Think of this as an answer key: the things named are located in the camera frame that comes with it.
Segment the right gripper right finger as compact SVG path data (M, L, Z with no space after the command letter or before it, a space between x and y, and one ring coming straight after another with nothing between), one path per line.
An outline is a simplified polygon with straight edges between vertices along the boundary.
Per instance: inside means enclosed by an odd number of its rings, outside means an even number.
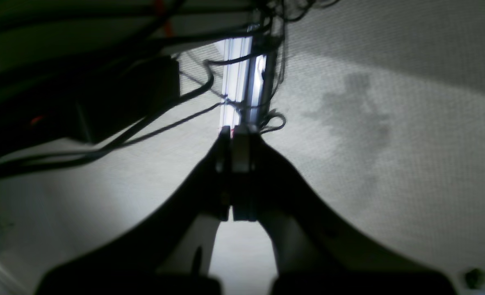
M235 221L270 237L274 295L454 295L450 280L363 234L333 211L257 130L231 132Z

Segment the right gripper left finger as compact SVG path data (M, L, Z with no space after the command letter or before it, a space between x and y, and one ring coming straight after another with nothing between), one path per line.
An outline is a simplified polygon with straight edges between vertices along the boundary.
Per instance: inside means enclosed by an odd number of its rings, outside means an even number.
M115 240L48 271L37 295L220 295L208 277L216 232L229 216L224 189L231 129L156 211Z

